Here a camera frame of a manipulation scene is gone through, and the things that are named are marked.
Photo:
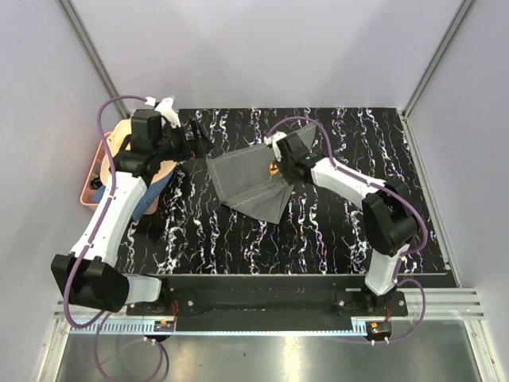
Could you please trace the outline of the gold spoon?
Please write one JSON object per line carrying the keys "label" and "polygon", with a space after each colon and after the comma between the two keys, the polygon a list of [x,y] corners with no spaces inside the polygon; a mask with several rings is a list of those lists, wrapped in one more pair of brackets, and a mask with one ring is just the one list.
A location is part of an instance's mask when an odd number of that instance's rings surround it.
{"label": "gold spoon", "polygon": [[270,178],[275,177],[279,173],[279,168],[276,163],[271,162],[269,165]]}

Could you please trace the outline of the grey cloth napkin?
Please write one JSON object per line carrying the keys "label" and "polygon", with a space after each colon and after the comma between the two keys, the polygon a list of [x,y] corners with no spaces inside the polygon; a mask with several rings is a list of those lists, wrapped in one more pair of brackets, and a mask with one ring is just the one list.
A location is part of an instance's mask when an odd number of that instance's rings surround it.
{"label": "grey cloth napkin", "polygon": [[260,143],[207,161],[222,205],[245,216],[279,224],[294,186],[270,174],[274,152]]}

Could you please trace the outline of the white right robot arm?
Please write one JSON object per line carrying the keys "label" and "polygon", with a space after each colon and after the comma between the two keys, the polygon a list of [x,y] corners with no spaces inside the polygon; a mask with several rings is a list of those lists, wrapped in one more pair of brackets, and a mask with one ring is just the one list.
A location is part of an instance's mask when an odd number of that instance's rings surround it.
{"label": "white right robot arm", "polygon": [[274,164],[287,182],[327,189],[361,208],[372,253],[360,304],[370,315],[381,314],[396,291],[402,255],[419,233],[417,219],[403,202],[401,187],[351,170],[323,154],[313,154],[296,133],[278,132],[264,143],[274,152]]}

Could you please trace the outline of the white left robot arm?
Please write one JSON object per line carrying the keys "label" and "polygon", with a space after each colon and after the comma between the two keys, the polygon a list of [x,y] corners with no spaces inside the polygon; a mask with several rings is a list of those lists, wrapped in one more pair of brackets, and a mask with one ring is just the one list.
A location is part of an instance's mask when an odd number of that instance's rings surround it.
{"label": "white left robot arm", "polygon": [[106,188],[90,223],[67,255],[56,255],[51,271],[64,305],[118,312],[143,302],[156,315],[171,307],[172,296],[153,276],[124,275],[115,269],[119,245],[130,218],[164,163],[204,158],[212,149],[196,119],[179,124],[176,114],[138,109],[124,135],[111,133]]}

